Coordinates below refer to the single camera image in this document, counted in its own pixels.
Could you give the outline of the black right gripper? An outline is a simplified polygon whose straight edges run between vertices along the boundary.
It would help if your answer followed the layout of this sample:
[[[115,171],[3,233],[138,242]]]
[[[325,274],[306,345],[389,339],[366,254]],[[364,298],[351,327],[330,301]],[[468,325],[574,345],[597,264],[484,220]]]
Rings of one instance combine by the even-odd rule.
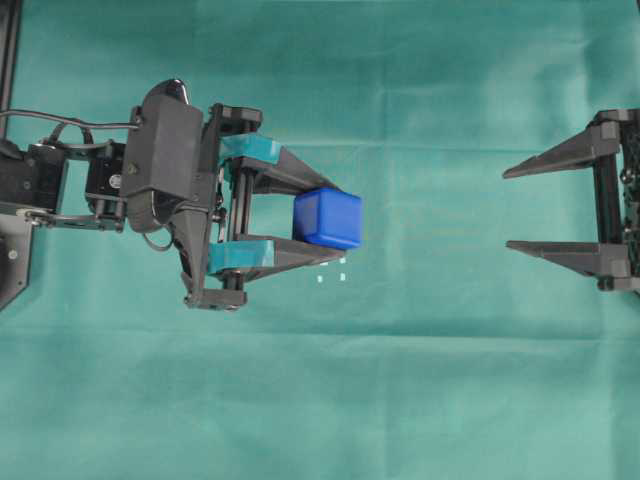
[[[593,166],[597,242],[509,240],[506,247],[584,276],[602,291],[639,291],[639,110],[601,111],[593,126],[505,170],[503,179]]]

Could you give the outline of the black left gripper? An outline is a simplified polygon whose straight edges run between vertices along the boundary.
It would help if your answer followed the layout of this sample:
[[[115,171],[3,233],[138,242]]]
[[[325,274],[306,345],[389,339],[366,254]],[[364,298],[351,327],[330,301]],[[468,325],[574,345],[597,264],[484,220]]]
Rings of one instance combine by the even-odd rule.
[[[244,275],[236,270],[271,274],[346,255],[345,250],[273,236],[249,235],[210,244],[213,225],[219,226],[221,240],[227,228],[231,229],[232,239],[247,231],[251,172],[255,194],[299,195],[320,188],[340,191],[280,142],[251,133],[261,123],[262,112],[257,109],[221,103],[210,109],[200,141],[193,199],[179,207],[181,278],[187,290],[184,303],[190,308],[236,310],[244,306]],[[223,177],[233,185],[239,172],[239,184],[232,188],[231,207],[226,209]],[[221,274],[222,286],[206,287],[206,274]]]

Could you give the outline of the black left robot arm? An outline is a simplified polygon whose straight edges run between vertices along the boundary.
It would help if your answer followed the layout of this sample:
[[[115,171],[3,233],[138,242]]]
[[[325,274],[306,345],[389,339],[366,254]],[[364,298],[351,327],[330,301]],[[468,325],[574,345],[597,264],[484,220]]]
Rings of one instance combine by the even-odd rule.
[[[361,202],[279,142],[260,111],[215,104],[211,116],[164,95],[133,110],[126,142],[92,125],[68,144],[52,132],[21,150],[1,144],[1,301],[29,282],[33,231],[142,235],[165,230],[179,253],[185,304],[236,310],[245,285],[340,259],[361,240]]]

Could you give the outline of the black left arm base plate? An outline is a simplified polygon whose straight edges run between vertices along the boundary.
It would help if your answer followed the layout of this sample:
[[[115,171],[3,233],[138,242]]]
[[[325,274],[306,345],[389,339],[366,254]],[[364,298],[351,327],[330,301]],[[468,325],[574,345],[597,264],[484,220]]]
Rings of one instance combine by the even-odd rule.
[[[33,225],[26,212],[1,214],[1,309],[29,285]]]

